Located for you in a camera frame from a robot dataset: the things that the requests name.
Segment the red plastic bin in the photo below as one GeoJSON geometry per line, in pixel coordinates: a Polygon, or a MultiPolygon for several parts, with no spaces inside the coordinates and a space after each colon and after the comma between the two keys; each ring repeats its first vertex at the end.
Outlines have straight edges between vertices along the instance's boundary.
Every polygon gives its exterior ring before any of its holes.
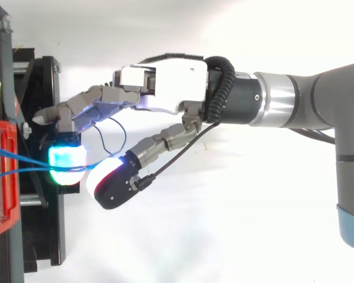
{"type": "MultiPolygon", "coordinates": [[[[17,128],[9,122],[0,121],[0,148],[17,154],[17,128]]],[[[16,170],[15,159],[0,156],[0,173],[16,170]]],[[[0,178],[0,233],[5,232],[19,219],[18,174],[0,178]]]]}

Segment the black wire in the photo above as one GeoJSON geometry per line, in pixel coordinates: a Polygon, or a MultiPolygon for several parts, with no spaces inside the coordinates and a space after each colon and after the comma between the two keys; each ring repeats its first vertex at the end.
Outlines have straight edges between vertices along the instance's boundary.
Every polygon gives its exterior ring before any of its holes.
{"type": "Polygon", "coordinates": [[[210,131],[211,129],[215,128],[216,126],[219,126],[219,123],[215,123],[207,127],[204,131],[202,131],[199,135],[197,135],[187,146],[185,146],[179,153],[176,154],[175,157],[170,159],[170,161],[167,162],[163,167],[161,167],[156,173],[153,174],[153,177],[156,178],[158,175],[160,175],[165,169],[167,169],[170,165],[172,165],[177,159],[179,159],[190,147],[193,146],[193,144],[199,140],[205,133],[210,131]]]}
{"type": "Polygon", "coordinates": [[[99,129],[96,125],[93,125],[93,127],[96,128],[96,130],[100,133],[100,137],[101,137],[101,141],[102,141],[102,146],[103,146],[104,150],[110,155],[110,157],[113,157],[114,155],[120,153],[120,152],[123,150],[124,146],[126,145],[126,142],[127,142],[127,132],[126,132],[125,128],[122,126],[122,124],[119,123],[116,119],[113,119],[113,118],[111,118],[111,117],[108,117],[108,119],[110,119],[110,120],[116,122],[116,123],[122,128],[123,133],[124,133],[124,141],[123,141],[122,146],[120,147],[120,149],[119,149],[118,151],[116,151],[116,152],[114,152],[114,153],[111,153],[110,151],[108,151],[108,150],[106,149],[106,146],[105,146],[105,141],[104,141],[104,137],[103,137],[103,135],[102,135],[102,132],[100,131],[100,129],[99,129]]]}
{"type": "Polygon", "coordinates": [[[124,133],[124,141],[123,141],[123,144],[122,144],[122,146],[120,147],[120,149],[119,149],[117,152],[114,152],[114,153],[111,155],[111,156],[114,156],[114,155],[120,153],[120,152],[123,150],[123,148],[124,148],[124,146],[125,146],[125,144],[126,144],[126,142],[127,142],[127,132],[126,132],[126,130],[124,129],[124,127],[122,126],[122,124],[119,123],[116,119],[111,118],[111,117],[108,117],[108,119],[110,119],[111,121],[116,122],[116,123],[122,128],[123,133],[124,133]]]}
{"type": "Polygon", "coordinates": [[[320,142],[335,144],[334,137],[330,137],[327,134],[322,133],[321,131],[306,129],[291,129],[291,131],[301,134],[304,137],[309,137],[310,139],[318,140],[320,142]]]}
{"type": "Polygon", "coordinates": [[[102,133],[101,133],[100,129],[99,129],[97,126],[95,126],[95,125],[93,125],[93,127],[94,127],[94,128],[98,131],[98,133],[100,134],[101,142],[102,142],[102,147],[104,148],[104,150],[105,150],[108,154],[112,155],[112,153],[106,149],[104,137],[102,136],[102,133]]]}

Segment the white wall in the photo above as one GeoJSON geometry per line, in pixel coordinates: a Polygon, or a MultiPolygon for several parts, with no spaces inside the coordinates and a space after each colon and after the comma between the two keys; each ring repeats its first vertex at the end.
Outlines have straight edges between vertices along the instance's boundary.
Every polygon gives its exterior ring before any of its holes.
{"type": "MultiPolygon", "coordinates": [[[[163,52],[300,75],[354,62],[354,0],[0,4],[12,15],[16,47],[62,63],[64,98],[163,52]]],[[[129,131],[126,148],[179,121],[134,111],[116,118],[129,131]]],[[[99,126],[115,150],[121,132],[111,121],[99,126]]],[[[90,162],[105,156],[94,130],[83,143],[90,162]]],[[[40,263],[26,282],[354,282],[354,249],[340,238],[336,203],[333,146],[283,129],[223,125],[118,209],[102,209],[84,188],[66,196],[67,260],[40,263]]]]}

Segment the screw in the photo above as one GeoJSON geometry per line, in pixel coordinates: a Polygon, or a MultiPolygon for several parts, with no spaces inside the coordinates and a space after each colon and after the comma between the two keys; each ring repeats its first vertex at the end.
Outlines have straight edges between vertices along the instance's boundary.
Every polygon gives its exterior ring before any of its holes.
{"type": "Polygon", "coordinates": [[[11,29],[11,22],[9,21],[8,16],[4,16],[3,19],[0,21],[0,29],[7,34],[10,34],[13,32],[11,29]]]}
{"type": "Polygon", "coordinates": [[[29,139],[31,133],[32,133],[32,129],[29,127],[29,124],[26,122],[22,124],[22,135],[25,140],[29,139]]]}
{"type": "Polygon", "coordinates": [[[54,71],[55,73],[57,74],[60,74],[61,73],[61,64],[59,62],[57,62],[55,65],[54,65],[54,71]]]}

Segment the blue wire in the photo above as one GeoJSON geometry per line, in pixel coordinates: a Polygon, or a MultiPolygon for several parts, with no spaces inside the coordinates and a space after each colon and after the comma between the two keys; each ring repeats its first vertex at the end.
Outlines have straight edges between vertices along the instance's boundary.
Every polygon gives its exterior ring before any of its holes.
{"type": "MultiPolygon", "coordinates": [[[[123,133],[124,133],[124,141],[123,141],[121,148],[117,152],[114,152],[108,156],[108,157],[113,157],[114,155],[120,153],[123,150],[123,148],[127,142],[127,132],[126,132],[125,128],[117,120],[115,120],[111,117],[109,117],[109,119],[116,122],[122,128],[123,133]]],[[[17,169],[17,170],[3,172],[3,173],[0,173],[0,177],[10,175],[13,173],[22,173],[22,172],[31,172],[31,171],[51,171],[51,170],[53,170],[53,171],[57,171],[57,172],[83,172],[86,170],[94,169],[98,164],[100,164],[103,161],[103,160],[101,160],[97,163],[87,165],[87,166],[58,167],[58,166],[50,166],[48,163],[37,161],[37,160],[31,159],[31,158],[28,158],[26,156],[21,156],[21,155],[6,151],[4,149],[0,149],[0,156],[12,158],[12,159],[17,159],[19,161],[33,163],[33,164],[37,164],[37,165],[42,166],[42,167],[23,168],[23,169],[17,169]]]]}
{"type": "Polygon", "coordinates": [[[41,161],[37,161],[37,160],[34,160],[34,159],[27,158],[25,156],[14,154],[14,153],[8,152],[8,151],[6,151],[4,149],[0,149],[0,156],[12,158],[12,159],[17,159],[17,160],[23,161],[23,162],[34,163],[34,164],[37,164],[37,165],[40,165],[40,166],[43,166],[43,167],[50,168],[50,170],[52,169],[54,171],[59,171],[59,172],[66,172],[66,171],[71,171],[71,170],[75,170],[75,169],[87,169],[88,167],[90,167],[90,166],[76,166],[76,167],[51,166],[48,163],[44,163],[44,162],[41,162],[41,161]]]}
{"type": "Polygon", "coordinates": [[[50,169],[49,168],[22,168],[22,169],[0,173],[0,177],[4,177],[6,175],[10,175],[14,173],[31,172],[31,171],[50,171],[50,169]]]}

